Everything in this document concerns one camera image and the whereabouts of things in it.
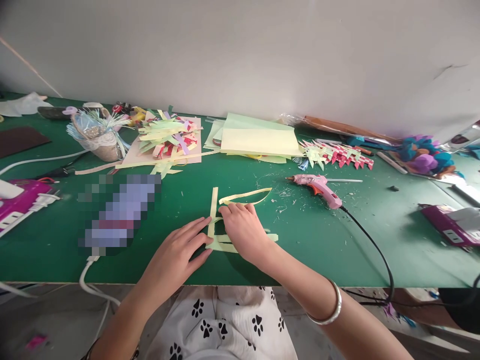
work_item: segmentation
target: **woman's right hand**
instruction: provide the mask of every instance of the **woman's right hand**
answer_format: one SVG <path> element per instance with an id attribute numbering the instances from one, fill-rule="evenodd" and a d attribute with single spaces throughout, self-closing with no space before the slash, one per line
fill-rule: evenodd
<path id="1" fill-rule="evenodd" d="M 228 206 L 221 206 L 218 211 L 235 249 L 242 258 L 259 268 L 277 245 L 265 233 L 255 207 L 251 203 L 243 206 L 231 202 Z"/>

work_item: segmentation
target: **hand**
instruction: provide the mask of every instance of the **hand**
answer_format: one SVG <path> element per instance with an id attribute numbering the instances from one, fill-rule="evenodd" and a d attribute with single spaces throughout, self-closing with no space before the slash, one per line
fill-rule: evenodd
<path id="1" fill-rule="evenodd" d="M 256 267 L 270 253 L 275 243 L 269 239 L 252 204 L 229 203 L 218 211 L 223 216 L 225 230 L 242 258 Z"/>
<path id="2" fill-rule="evenodd" d="M 133 288 L 132 296 L 139 299 L 152 313 L 172 296 L 212 253 L 212 249 L 207 249 L 189 261 L 202 244 L 212 243 L 211 237 L 199 233 L 211 220 L 211 217 L 201 217 L 172 231 L 151 258 L 141 279 Z"/>

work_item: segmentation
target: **stack of paper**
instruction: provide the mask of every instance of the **stack of paper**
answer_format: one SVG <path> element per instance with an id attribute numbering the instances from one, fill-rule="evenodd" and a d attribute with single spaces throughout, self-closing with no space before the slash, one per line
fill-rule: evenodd
<path id="1" fill-rule="evenodd" d="M 303 156 L 293 127 L 233 113 L 213 122 L 204 148 L 271 163 Z"/>

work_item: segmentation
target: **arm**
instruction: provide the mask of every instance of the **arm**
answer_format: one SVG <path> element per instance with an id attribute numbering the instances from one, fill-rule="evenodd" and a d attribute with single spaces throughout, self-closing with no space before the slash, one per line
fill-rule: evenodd
<path id="1" fill-rule="evenodd" d="M 199 233 L 210 220 L 201 217 L 168 235 L 95 343 L 90 360 L 130 360 L 150 316 L 212 253 L 205 250 L 189 261 L 202 244 L 213 241 Z"/>
<path id="2" fill-rule="evenodd" d="M 278 281 L 313 318 L 328 319 L 337 296 L 325 277 L 296 260 L 265 234 L 253 205 L 230 203 L 219 209 L 240 255 Z M 370 312 L 340 291 L 340 315 L 323 332 L 348 359 L 412 360 L 393 334 Z"/>

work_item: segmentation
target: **pink paper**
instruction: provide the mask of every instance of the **pink paper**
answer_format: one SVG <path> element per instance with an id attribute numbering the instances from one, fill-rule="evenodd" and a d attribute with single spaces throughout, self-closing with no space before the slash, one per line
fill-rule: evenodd
<path id="1" fill-rule="evenodd" d="M 199 117 L 182 117 L 182 119 L 189 120 L 192 123 L 195 123 L 198 129 L 202 127 L 202 120 Z M 190 150 L 190 154 L 200 154 L 202 152 L 202 132 L 200 131 L 195 137 L 197 139 L 197 143 L 195 148 Z M 140 146 L 140 139 L 137 137 L 131 144 L 130 150 L 126 154 L 125 159 L 122 162 L 122 165 L 144 163 L 148 161 L 158 160 L 157 158 L 154 158 L 152 155 L 152 153 L 154 152 L 153 149 L 150 149 L 147 152 L 140 154 L 139 146 Z M 179 160 L 178 164 L 180 165 L 187 164 L 187 161 L 188 161 L 188 164 L 201 163 L 202 157 L 198 156 L 198 157 L 192 157 L 186 160 Z"/>

